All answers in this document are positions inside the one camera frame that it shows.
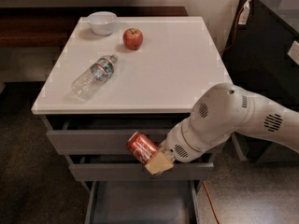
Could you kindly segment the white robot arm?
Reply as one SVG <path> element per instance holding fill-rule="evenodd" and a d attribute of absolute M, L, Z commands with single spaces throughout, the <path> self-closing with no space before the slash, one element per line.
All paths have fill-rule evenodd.
<path fill-rule="evenodd" d="M 215 85 L 171 129 L 146 169 L 156 175 L 173 168 L 175 161 L 193 161 L 226 142 L 232 133 L 299 152 L 299 113 L 236 85 Z"/>

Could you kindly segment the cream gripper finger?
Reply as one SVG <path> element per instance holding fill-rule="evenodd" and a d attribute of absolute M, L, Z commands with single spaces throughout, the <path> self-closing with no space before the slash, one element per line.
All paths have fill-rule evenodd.
<path fill-rule="evenodd" d="M 168 153 L 158 151 L 145 164 L 145 168 L 152 174 L 157 175 L 174 167 L 174 157 Z"/>

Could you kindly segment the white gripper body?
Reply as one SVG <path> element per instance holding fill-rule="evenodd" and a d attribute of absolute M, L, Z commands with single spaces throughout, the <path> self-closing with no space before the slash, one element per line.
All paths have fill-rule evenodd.
<path fill-rule="evenodd" d="M 210 142 L 204 142 L 188 119 L 177 124 L 159 145 L 159 149 L 171 161 L 191 162 L 212 149 Z"/>

